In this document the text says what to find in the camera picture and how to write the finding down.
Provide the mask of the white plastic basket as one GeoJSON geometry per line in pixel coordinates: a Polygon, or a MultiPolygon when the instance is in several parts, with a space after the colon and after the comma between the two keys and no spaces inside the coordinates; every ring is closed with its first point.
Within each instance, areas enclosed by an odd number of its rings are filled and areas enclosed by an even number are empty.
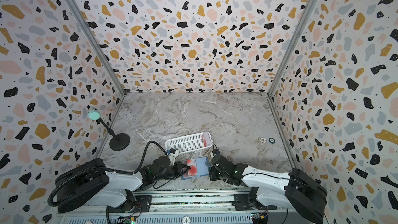
{"type": "Polygon", "coordinates": [[[165,142],[165,150],[168,151],[174,148],[179,151],[179,154],[185,154],[210,148],[211,146],[204,147],[202,133],[203,132],[169,139],[165,142]]]}

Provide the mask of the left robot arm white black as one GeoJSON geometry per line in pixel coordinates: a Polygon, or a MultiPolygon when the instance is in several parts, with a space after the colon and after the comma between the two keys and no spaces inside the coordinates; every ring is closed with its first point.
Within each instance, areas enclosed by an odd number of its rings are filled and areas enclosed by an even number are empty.
{"type": "Polygon", "coordinates": [[[109,168],[102,159],[94,159],[59,176],[48,205],[56,207],[60,213],[84,205],[127,211],[135,201],[135,191],[151,188],[158,181],[177,179],[190,169],[180,161],[171,164],[168,156],[155,159],[137,172],[109,168]]]}

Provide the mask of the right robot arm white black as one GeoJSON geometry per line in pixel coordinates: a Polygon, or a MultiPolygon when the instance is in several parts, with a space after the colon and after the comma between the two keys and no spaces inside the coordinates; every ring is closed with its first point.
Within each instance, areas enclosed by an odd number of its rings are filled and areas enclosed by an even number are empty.
{"type": "Polygon", "coordinates": [[[214,149],[210,161],[210,180],[222,180],[250,189],[246,200],[236,200],[240,208],[257,210],[275,207],[294,208],[306,220],[322,224],[327,190],[299,169],[276,173],[247,164],[234,164],[214,149]]]}

